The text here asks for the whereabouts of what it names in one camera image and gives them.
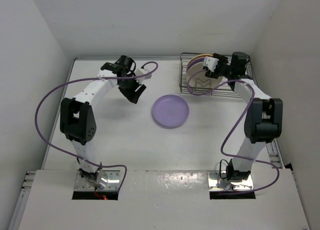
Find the cream plate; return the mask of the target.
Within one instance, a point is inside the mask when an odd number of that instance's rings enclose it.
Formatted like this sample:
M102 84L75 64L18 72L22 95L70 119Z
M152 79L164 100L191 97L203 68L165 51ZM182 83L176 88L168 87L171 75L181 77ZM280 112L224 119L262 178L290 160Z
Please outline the cream plate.
M219 85L223 77L209 78L205 76L203 70L203 61L197 63L191 63L186 69L186 81L189 82L192 88L212 89Z

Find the purple plate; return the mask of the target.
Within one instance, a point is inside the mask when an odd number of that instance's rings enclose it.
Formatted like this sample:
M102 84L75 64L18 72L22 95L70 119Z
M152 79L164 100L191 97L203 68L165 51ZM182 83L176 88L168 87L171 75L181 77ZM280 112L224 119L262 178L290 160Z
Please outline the purple plate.
M187 68L191 68L192 66L198 64L198 63L202 63L204 61L206 56L200 56L198 58L193 58L188 64L187 64Z
M151 108L153 119L161 126L173 129L183 125L190 110L187 102L180 96L166 94L159 97Z

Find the orange plate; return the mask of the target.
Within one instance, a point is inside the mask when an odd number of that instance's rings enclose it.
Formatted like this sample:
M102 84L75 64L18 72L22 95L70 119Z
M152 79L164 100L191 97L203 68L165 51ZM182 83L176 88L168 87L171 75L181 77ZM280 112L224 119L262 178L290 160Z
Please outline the orange plate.
M193 58L190 60L190 62L195 61L195 60L200 59L200 58L212 57L212 56L213 56L213 55L210 54L210 53L198 54L198 55L196 55L195 57L193 57Z

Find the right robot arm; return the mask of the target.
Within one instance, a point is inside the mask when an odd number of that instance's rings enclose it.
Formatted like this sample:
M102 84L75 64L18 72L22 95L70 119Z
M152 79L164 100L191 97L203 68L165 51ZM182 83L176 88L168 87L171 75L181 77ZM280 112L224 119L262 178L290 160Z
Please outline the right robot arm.
M236 122L244 122L245 138L237 154L231 156L223 176L231 182L247 180L262 149L282 133L283 101L264 93L253 78L246 74L248 62L246 53L234 52L231 60L224 55L213 53L203 63L207 77L226 78L227 85L247 105Z

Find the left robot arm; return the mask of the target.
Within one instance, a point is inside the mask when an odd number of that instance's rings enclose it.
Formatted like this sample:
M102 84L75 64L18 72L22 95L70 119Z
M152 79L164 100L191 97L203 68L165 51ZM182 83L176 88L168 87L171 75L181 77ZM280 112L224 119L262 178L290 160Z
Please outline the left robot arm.
M97 131L94 109L114 87L136 104L146 89L142 83L150 74L144 67L136 68L135 61L122 55L115 63L106 62L100 68L97 79L91 81L72 98L65 97L60 104L60 131L73 145L81 177L92 186L102 181L93 138Z

